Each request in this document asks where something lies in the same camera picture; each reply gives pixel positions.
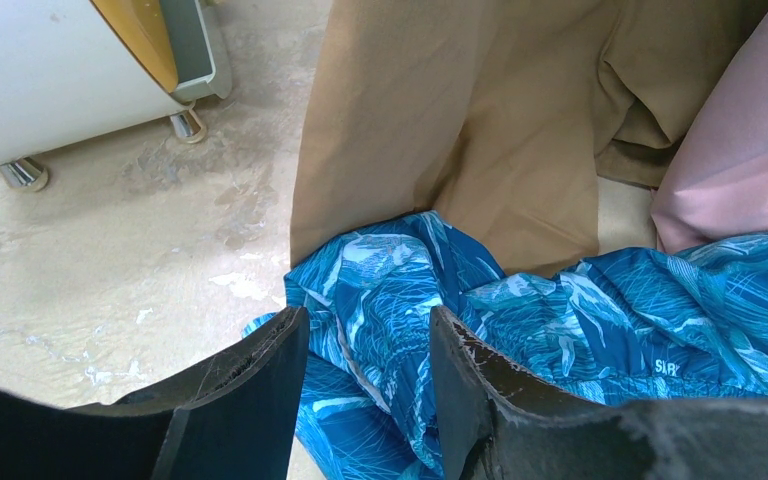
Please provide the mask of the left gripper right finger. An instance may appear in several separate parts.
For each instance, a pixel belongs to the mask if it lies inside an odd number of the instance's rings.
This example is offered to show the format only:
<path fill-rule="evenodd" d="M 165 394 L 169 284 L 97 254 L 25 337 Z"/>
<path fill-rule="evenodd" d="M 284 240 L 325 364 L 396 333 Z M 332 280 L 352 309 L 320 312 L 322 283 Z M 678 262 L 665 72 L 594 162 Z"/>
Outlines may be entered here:
<path fill-rule="evenodd" d="M 448 479 L 768 479 L 768 399 L 608 407 L 544 382 L 450 310 L 430 319 Z"/>

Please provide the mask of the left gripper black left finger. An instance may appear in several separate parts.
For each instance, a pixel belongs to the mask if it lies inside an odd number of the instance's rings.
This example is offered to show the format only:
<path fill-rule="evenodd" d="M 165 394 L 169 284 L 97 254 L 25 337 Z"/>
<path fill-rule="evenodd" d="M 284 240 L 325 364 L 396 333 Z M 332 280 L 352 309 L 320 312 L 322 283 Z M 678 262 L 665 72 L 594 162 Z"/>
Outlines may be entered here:
<path fill-rule="evenodd" d="M 61 409 L 0 391 L 0 479 L 283 479 L 308 355 L 288 307 L 116 402 Z"/>

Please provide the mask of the blue patterned shorts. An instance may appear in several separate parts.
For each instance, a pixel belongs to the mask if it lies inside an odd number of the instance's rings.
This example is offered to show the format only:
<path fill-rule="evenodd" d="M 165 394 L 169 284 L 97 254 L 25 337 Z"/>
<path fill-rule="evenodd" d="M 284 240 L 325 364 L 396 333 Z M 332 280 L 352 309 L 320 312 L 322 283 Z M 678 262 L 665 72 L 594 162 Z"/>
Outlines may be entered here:
<path fill-rule="evenodd" d="M 442 477 L 429 346 L 438 306 L 599 404 L 768 397 L 768 233 L 676 254 L 626 248 L 544 278 L 505 274 L 425 212 L 335 237 L 284 284 L 310 321 L 295 433 L 329 479 Z"/>

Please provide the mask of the brown shorts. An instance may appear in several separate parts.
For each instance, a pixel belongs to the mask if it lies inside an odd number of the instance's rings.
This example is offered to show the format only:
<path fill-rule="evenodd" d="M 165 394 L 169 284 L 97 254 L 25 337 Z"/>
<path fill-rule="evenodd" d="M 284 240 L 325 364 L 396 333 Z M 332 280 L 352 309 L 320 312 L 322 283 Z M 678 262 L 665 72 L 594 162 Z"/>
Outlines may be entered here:
<path fill-rule="evenodd" d="M 507 272 L 594 255 L 599 178 L 658 186 L 766 1 L 336 1 L 302 131 L 299 264 L 434 210 Z"/>

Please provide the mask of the pink shorts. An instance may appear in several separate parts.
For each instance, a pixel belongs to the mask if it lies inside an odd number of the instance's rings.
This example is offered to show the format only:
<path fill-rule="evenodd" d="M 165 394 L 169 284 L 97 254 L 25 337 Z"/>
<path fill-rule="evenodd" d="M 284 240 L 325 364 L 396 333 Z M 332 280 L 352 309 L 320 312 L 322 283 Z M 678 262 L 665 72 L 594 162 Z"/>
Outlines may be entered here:
<path fill-rule="evenodd" d="M 768 231 L 768 11 L 691 125 L 651 217 L 668 253 Z"/>

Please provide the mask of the white cylindrical drum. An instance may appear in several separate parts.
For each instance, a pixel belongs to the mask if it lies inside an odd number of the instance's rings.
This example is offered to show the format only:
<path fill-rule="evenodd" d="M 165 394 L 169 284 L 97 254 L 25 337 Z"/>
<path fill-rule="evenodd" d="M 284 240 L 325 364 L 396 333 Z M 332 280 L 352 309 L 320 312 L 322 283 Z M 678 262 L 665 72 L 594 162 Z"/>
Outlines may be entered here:
<path fill-rule="evenodd" d="M 13 188 L 46 186 L 38 154 L 156 119 L 197 143 L 197 101 L 231 88 L 206 1 L 0 1 L 0 174 Z"/>

